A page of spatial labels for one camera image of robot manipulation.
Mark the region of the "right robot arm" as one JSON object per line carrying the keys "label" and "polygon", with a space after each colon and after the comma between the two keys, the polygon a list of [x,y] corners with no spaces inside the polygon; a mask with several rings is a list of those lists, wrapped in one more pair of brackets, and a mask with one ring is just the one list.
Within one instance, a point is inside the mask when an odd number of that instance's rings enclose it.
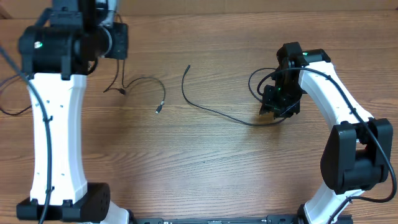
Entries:
{"label": "right robot arm", "polygon": [[257,86],[260,114],[289,118],[300,112],[308,94],[330,130],[320,171],[323,182],[295,215],[269,215],[268,223],[352,223],[342,211],[354,200],[391,201],[397,177],[390,162],[393,127],[376,119],[350,94],[323,49],[302,50],[298,42],[284,44],[276,54],[279,66],[269,74],[274,85]]}

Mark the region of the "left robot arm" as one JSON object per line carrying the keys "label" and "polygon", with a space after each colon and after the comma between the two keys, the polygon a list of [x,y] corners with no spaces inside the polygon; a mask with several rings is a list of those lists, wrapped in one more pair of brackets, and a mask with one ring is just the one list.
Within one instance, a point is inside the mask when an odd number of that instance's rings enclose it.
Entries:
{"label": "left robot arm", "polygon": [[81,111],[88,75],[99,58],[127,56],[128,26],[119,3],[54,1],[19,39],[34,122],[34,178],[16,207],[20,220],[132,223],[106,183],[89,182],[81,152]]}

